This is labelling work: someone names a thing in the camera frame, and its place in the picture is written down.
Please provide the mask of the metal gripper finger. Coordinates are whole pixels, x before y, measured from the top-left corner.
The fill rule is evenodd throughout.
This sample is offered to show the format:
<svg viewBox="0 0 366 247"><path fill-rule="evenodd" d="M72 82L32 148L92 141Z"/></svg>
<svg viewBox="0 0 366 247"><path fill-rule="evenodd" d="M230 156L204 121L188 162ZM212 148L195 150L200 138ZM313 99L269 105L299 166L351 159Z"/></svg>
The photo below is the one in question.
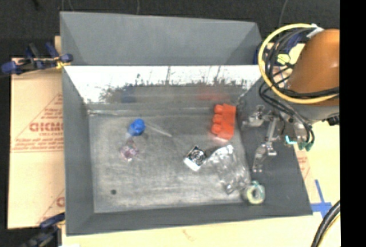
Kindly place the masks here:
<svg viewBox="0 0 366 247"><path fill-rule="evenodd" d="M264 122L269 122L273 117L273 110L267 109L264 105L257 105L248 116L242 121L243 127L258 128Z"/></svg>
<svg viewBox="0 0 366 247"><path fill-rule="evenodd" d="M272 142L261 143L254 153L252 172L261 173L264 165L277 156L277 151L273 147Z"/></svg>

